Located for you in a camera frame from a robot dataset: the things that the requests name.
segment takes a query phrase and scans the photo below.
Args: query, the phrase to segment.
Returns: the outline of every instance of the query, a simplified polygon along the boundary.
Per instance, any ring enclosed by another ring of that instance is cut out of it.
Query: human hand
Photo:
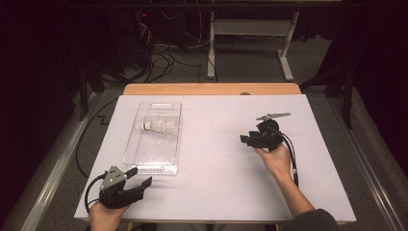
[[[265,151],[263,148],[254,149],[261,156],[267,170],[276,180],[282,177],[291,177],[291,156],[285,145],[281,143],[275,150],[270,152]]]
[[[90,207],[90,230],[92,231],[115,231],[119,226],[120,219],[130,205],[121,209],[108,209],[102,203],[96,201]]]

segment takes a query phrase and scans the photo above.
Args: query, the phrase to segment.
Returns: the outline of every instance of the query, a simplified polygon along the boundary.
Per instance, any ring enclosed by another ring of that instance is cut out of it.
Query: white tabletop
[[[133,204],[123,218],[265,223],[291,219],[261,158],[240,141],[240,135],[256,130],[260,122],[256,117],[289,112],[292,115],[276,121],[293,142],[299,188],[316,208],[325,209],[336,221],[356,220],[305,95],[122,95],[88,184],[111,165],[127,170],[122,159],[143,101],[182,103],[178,173],[154,175],[144,199]],[[125,189],[139,185],[147,177],[132,177]],[[89,201],[97,198],[100,183],[90,191]],[[76,218],[88,217],[84,194]]]

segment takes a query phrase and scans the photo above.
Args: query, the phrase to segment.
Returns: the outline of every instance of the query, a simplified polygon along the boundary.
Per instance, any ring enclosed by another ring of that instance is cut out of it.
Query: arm
[[[96,201],[89,211],[90,230],[92,231],[115,231],[119,226],[120,219],[125,211],[130,207],[121,209],[107,209],[102,203]]]
[[[293,218],[315,210],[291,177],[291,157],[286,146],[280,144],[271,152],[262,148],[255,148],[255,151],[261,156],[267,170],[275,178]]]

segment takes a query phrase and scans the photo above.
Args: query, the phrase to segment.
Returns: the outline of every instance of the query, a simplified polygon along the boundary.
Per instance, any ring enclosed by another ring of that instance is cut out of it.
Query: white metal stand
[[[285,79],[293,81],[291,69],[286,55],[291,44],[293,31],[296,26],[299,12],[293,13],[292,20],[242,20],[242,19],[217,19],[211,13],[210,50],[208,54],[207,78],[216,76],[216,51],[214,41],[216,35],[251,35],[251,36],[282,36],[286,37],[283,49],[277,51]]]

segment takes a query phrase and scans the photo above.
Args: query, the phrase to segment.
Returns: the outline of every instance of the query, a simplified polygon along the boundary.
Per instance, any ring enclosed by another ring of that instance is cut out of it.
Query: table leg
[[[286,79],[286,81],[288,81],[288,82],[292,82],[292,81],[293,81],[293,76],[292,76],[292,73],[291,73],[291,69],[289,68],[288,60],[286,59],[286,54],[288,53],[289,45],[291,44],[291,40],[292,40],[294,28],[296,27],[296,23],[297,23],[297,18],[298,18],[298,17],[299,17],[299,12],[293,13],[292,23],[291,23],[291,25],[289,26],[288,33],[287,33],[287,35],[286,35],[284,48],[283,48],[283,49],[279,49],[279,50],[277,51],[278,57],[279,57],[279,61],[280,61],[281,66],[282,66],[282,70],[283,70],[283,73],[284,73],[284,75],[285,75],[285,79]]]
[[[215,13],[211,12],[210,21],[210,50],[208,52],[208,64],[207,64],[207,78],[214,79],[216,77],[216,50],[214,49],[214,39],[216,38],[214,31]]]

